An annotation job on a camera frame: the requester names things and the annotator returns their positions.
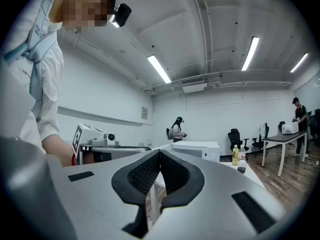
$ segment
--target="person in black shirt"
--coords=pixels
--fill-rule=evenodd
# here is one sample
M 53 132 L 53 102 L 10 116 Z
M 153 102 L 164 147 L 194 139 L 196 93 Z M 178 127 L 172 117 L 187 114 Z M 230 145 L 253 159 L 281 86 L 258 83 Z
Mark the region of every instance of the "person in black shirt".
M 307 110 L 306 107 L 301 105 L 299 102 L 299 99 L 297 97 L 295 97 L 292 101 L 292 104 L 294 104 L 296 106 L 296 110 L 295 110 L 295 118 L 293 119 L 293 122 L 296 121 L 299 124 L 299 131 L 306 131 L 308 124 L 307 124 Z M 296 154 L 300 155 L 300 149 L 303 145 L 305 145 L 305 137 L 302 136 L 300 138 L 298 138 L 296 140 L 297 142 L 297 146 L 296 146 Z M 306 142 L 306 150 L 308 150 L 308 141 Z

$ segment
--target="table leg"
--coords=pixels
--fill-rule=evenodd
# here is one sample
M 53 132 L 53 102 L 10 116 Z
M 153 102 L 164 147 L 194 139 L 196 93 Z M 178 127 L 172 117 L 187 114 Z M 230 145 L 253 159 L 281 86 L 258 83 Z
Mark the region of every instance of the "table leg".
M 278 172 L 278 177 L 281 176 L 282 173 L 282 168 L 284 167 L 284 162 L 285 162 L 285 152 L 286 152 L 286 144 L 282 144 L 282 152 L 281 152 L 281 162 L 280 162 L 280 168 Z
M 286 158 L 288 157 L 288 146 L 289 146 L 289 144 L 285 145 L 285 157 Z
M 157 219 L 160 216 L 158 190 L 159 187 L 156 184 L 153 184 L 150 190 L 151 220 L 153 223 L 156 223 Z
M 265 166 L 266 160 L 266 141 L 263 141 L 263 157 L 262 157 L 262 166 Z
M 304 135 L 304 144 L 303 144 L 303 156 L 302 156 L 302 163 L 305 162 L 306 153 L 307 153 L 307 134 Z

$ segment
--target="person in white shirt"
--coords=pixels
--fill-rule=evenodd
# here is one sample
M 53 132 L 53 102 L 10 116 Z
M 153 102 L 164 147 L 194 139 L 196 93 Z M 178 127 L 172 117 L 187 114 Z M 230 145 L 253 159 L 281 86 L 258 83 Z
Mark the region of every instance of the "person in white shirt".
M 42 9 L 43 1 L 31 0 L 26 5 L 6 37 L 1 51 L 3 54 L 9 53 L 28 41 L 39 11 Z M 53 0 L 42 29 L 39 28 L 40 37 L 58 30 L 61 26 L 73 29 L 103 26 L 114 13 L 114 2 L 112 0 Z M 59 81 L 64 67 L 63 54 L 57 41 L 46 52 L 40 63 L 42 72 L 41 111 L 37 118 L 30 111 L 19 137 L 43 149 L 47 154 L 57 156 L 63 166 L 71 166 L 73 149 L 70 144 L 59 137 L 56 121 Z M 33 61 L 20 56 L 8 68 L 27 92 L 30 89 L 33 67 Z
M 173 142 L 179 142 L 182 140 L 183 133 L 181 132 L 181 123 L 184 123 L 182 117 L 179 116 L 176 118 L 174 124 L 172 125 L 172 131 L 173 131 Z

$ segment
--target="linear light fixture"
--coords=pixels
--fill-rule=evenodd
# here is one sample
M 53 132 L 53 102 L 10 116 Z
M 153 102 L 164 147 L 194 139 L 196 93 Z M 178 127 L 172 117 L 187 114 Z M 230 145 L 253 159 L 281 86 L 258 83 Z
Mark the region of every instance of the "linear light fixture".
M 162 77 L 162 79 L 165 81 L 166 84 L 171 83 L 171 80 L 167 76 L 165 70 L 163 67 L 160 65 L 159 61 L 157 60 L 156 56 L 151 55 L 148 57 L 148 60 L 152 64 L 152 66 L 155 68 L 155 70 L 159 73 L 159 75 Z
M 290 73 L 293 73 L 293 72 L 297 69 L 297 67 L 299 67 L 300 64 L 305 60 L 305 58 L 306 58 L 307 56 L 308 56 L 308 53 L 305 53 L 305 54 L 303 55 L 302 59 L 300 59 L 300 61 L 298 62 L 298 64 L 295 65 L 295 67 L 290 71 Z
M 113 14 L 110 18 L 110 22 L 116 27 L 116 28 L 119 28 L 119 25 L 118 23 L 114 22 L 114 19 L 115 19 L 115 15 Z
M 245 71 L 247 70 L 254 54 L 255 54 L 255 51 L 257 49 L 257 46 L 258 46 L 258 42 L 259 42 L 259 37 L 253 37 L 252 38 L 252 41 L 251 41 L 251 45 L 250 45 L 250 49 L 249 49 L 249 52 L 248 52 L 248 55 L 246 56 L 246 59 L 245 59 L 245 62 L 243 64 L 243 67 L 242 67 L 242 71 Z

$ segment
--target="black shirt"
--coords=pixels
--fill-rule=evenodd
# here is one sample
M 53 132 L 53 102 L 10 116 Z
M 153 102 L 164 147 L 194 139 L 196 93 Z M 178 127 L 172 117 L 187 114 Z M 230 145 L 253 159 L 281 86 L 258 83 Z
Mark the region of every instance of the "black shirt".
M 295 117 L 300 118 L 300 120 L 301 120 L 301 118 L 304 115 L 307 115 L 306 107 L 300 105 L 300 107 L 298 107 L 295 110 Z M 302 121 L 301 123 L 299 123 L 299 131 L 305 131 L 306 129 L 307 129 L 307 118 L 304 121 Z

